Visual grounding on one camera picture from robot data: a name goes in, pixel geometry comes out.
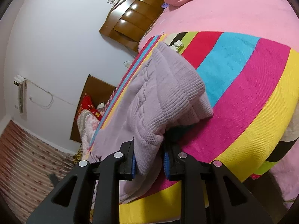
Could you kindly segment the purple knit pants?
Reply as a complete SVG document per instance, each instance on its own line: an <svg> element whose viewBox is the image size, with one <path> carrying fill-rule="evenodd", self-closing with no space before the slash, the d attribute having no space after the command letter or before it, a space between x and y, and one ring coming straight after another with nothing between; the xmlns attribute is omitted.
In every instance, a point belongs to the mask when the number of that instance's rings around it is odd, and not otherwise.
<svg viewBox="0 0 299 224"><path fill-rule="evenodd" d="M158 150L171 127L190 126L213 115L205 85L194 67L160 42L128 84L106 128L99 130L89 161L105 159L122 143L134 142L137 175L121 181L117 198L128 203L145 194L157 179Z"/></svg>

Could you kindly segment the yellow black patterned cloth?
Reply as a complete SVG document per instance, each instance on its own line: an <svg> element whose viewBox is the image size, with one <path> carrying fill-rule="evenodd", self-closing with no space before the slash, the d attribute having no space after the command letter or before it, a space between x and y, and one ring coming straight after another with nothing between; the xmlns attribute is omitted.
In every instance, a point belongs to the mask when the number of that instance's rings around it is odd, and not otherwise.
<svg viewBox="0 0 299 224"><path fill-rule="evenodd" d="M80 144L78 151L76 152L76 154L73 155L72 162L74 165L78 164L82 160L82 155L83 155L83 147L82 144Z"/></svg>

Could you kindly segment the pink floral quilt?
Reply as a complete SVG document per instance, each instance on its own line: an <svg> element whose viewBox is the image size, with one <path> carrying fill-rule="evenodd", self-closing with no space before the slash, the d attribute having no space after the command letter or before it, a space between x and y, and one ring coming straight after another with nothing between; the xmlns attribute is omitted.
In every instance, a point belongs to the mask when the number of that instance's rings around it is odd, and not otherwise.
<svg viewBox="0 0 299 224"><path fill-rule="evenodd" d="M96 118L96 116L87 109L84 109L78 116L77 126L80 139L82 141L83 155L86 155L89 152L94 133L99 123L100 121Z"/></svg>

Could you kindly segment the red floral pillow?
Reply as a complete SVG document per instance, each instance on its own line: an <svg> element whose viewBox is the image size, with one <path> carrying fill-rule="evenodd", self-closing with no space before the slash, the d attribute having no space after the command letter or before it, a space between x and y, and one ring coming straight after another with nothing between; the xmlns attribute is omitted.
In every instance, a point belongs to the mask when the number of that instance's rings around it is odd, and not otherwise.
<svg viewBox="0 0 299 224"><path fill-rule="evenodd" d="M83 95L83 97L80 100L80 105L79 108L76 112L75 115L75 121L77 121L79 115L83 112L83 110L88 110L90 111L99 121L102 118L102 115L96 110L96 108L93 105L92 99L90 97L90 95L88 95L87 93L85 93Z"/></svg>

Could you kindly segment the small dark wooden headboard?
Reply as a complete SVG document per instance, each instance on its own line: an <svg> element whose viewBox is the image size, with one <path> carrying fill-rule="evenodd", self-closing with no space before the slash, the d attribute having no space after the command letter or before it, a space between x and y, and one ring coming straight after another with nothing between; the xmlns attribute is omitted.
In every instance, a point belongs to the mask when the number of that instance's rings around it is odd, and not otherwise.
<svg viewBox="0 0 299 224"><path fill-rule="evenodd" d="M81 143L80 133L77 125L77 119L84 109L91 110L91 112L100 119L100 113L96 113L96 107L100 103L106 103L110 98L115 86L110 85L94 76L88 75L83 91L81 93L78 106L75 111L73 126L71 129L70 139Z"/></svg>

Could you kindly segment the floral striped curtain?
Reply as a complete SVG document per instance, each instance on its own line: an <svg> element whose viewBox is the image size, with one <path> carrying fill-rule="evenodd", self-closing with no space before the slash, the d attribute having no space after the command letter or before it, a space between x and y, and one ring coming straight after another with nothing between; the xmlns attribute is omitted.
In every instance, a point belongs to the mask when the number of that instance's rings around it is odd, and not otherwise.
<svg viewBox="0 0 299 224"><path fill-rule="evenodd" d="M1 195L21 223L74 167L73 157L10 121L1 135Z"/></svg>

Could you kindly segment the colourful striped blanket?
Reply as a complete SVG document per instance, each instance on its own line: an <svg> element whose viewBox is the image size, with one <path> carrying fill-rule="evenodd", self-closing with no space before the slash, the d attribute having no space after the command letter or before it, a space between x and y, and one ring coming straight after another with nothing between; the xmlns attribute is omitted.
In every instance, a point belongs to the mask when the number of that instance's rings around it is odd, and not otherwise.
<svg viewBox="0 0 299 224"><path fill-rule="evenodd" d="M176 47L201 76L213 109L209 120L178 136L199 161L221 161L239 180L259 175L278 147L298 104L298 52L252 35L194 31L150 38L122 78L96 128L85 157L100 146L134 76L160 42Z"/></svg>

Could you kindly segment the white air conditioner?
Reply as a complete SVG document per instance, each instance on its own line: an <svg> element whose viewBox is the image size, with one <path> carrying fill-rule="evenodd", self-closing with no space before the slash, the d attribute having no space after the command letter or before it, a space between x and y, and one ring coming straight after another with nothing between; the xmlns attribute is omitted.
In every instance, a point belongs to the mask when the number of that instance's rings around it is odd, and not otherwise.
<svg viewBox="0 0 299 224"><path fill-rule="evenodd" d="M25 113L25 101L26 101L26 79L19 74L14 77L13 84L16 86L16 100L15 108L20 114Z"/></svg>

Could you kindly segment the large glossy wooden headboard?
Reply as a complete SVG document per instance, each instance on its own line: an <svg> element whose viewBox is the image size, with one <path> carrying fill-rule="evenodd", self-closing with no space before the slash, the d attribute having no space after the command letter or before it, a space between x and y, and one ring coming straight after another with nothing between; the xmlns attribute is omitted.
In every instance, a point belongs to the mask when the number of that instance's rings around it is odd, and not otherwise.
<svg viewBox="0 0 299 224"><path fill-rule="evenodd" d="M163 3L164 0L118 0L99 33L137 52L139 42L162 14Z"/></svg>

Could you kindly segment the pink bed sheet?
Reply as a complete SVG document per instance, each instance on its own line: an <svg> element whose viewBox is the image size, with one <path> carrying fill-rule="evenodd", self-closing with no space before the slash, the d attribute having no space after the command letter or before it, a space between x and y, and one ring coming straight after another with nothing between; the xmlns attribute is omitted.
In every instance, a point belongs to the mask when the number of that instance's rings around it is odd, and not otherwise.
<svg viewBox="0 0 299 224"><path fill-rule="evenodd" d="M298 52L298 17L287 0L192 0L168 7L141 39L180 32L233 32L269 39ZM291 122L259 175L270 171L289 207L298 194L298 104Z"/></svg>

